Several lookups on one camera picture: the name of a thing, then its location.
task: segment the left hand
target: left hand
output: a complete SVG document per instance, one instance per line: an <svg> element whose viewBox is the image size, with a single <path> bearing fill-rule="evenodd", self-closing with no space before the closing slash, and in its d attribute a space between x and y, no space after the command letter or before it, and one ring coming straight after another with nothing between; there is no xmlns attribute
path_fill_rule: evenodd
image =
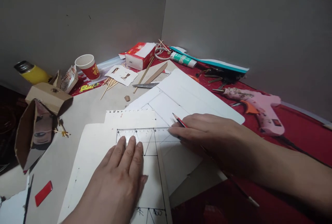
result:
<svg viewBox="0 0 332 224"><path fill-rule="evenodd" d="M131 136L119 139L105 155L76 208L63 221L73 223L129 223L148 176L142 175L143 145Z"/></svg>

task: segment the forearm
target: forearm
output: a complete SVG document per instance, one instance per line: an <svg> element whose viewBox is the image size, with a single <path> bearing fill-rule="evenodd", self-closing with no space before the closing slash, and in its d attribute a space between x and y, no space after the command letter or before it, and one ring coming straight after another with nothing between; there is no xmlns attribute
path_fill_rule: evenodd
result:
<svg viewBox="0 0 332 224"><path fill-rule="evenodd" d="M292 195L332 217L332 169L297 151L263 141L252 149L249 178Z"/></svg>

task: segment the yellow thermos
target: yellow thermos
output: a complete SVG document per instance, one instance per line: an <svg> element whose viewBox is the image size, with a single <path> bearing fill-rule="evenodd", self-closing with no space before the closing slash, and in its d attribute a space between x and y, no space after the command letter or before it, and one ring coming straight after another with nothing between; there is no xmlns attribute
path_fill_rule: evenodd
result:
<svg viewBox="0 0 332 224"><path fill-rule="evenodd" d="M49 76L43 69L32 65L27 61L17 63L14 68L31 84L35 85L41 82L48 83Z"/></svg>

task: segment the glue bottle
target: glue bottle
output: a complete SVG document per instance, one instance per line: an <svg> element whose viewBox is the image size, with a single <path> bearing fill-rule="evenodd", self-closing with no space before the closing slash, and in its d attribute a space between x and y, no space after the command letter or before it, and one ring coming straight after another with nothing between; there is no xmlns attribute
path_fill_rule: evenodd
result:
<svg viewBox="0 0 332 224"><path fill-rule="evenodd" d="M48 83L49 76L43 69L32 65L27 61L17 63L14 68L31 84L35 85L41 82Z"/></svg>
<svg viewBox="0 0 332 224"><path fill-rule="evenodd" d="M178 54L177 52L172 52L172 54L170 55L170 59L172 61L175 61L181 65L190 67L190 68L194 68L195 65L197 64L197 61L182 55L182 54Z"/></svg>

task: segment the hot glue gun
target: hot glue gun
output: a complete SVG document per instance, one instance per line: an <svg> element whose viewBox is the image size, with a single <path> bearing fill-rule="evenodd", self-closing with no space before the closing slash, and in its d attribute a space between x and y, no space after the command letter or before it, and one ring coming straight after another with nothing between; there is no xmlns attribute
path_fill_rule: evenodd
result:
<svg viewBox="0 0 332 224"><path fill-rule="evenodd" d="M260 92L242 90L238 88L225 88L219 91L229 99L239 100L247 106L246 113L256 114L260 131L269 136L281 136L285 128L271 106L280 105L281 99L275 95L263 95Z"/></svg>

